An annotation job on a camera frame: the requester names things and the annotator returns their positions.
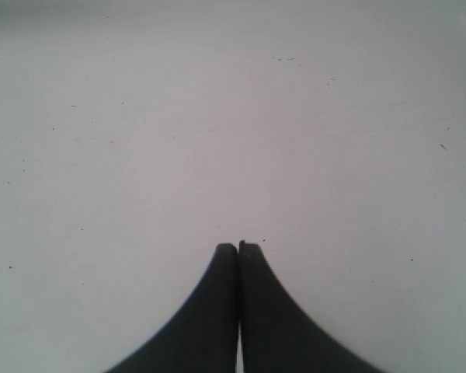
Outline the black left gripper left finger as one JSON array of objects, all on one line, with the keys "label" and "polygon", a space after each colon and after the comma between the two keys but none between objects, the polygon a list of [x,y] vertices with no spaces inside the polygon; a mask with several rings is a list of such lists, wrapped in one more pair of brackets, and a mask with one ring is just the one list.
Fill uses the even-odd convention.
[{"label": "black left gripper left finger", "polygon": [[176,314],[111,372],[235,372],[238,251],[221,243]]}]

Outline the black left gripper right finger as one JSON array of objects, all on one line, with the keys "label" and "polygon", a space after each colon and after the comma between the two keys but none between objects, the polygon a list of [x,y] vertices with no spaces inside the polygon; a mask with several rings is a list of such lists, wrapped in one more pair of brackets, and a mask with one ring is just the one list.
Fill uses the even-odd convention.
[{"label": "black left gripper right finger", "polygon": [[299,307],[259,245],[239,243],[238,267],[244,371],[380,371],[328,335]]}]

